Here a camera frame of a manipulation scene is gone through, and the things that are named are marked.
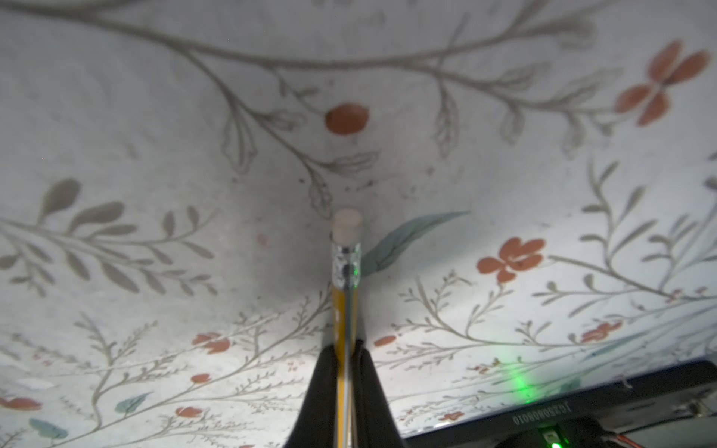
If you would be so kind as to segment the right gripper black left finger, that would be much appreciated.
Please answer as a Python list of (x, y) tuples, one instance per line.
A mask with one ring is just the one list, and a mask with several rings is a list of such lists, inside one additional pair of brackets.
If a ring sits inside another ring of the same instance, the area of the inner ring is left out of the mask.
[(286, 448), (334, 447), (338, 361), (334, 348), (323, 348), (317, 358), (301, 410)]

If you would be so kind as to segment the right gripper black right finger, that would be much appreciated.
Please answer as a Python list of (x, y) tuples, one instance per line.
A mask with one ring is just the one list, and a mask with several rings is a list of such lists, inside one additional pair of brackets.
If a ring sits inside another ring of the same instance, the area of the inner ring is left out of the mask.
[(352, 383), (358, 447), (405, 447), (364, 341), (357, 341), (352, 356)]

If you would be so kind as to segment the gold pencil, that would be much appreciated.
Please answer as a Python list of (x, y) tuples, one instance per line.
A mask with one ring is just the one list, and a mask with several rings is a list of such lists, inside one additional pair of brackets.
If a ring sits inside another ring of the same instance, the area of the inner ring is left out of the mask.
[(332, 243), (332, 310), (334, 353), (337, 358), (336, 447), (351, 446), (351, 358), (356, 346), (363, 218), (351, 208), (338, 210), (330, 226)]

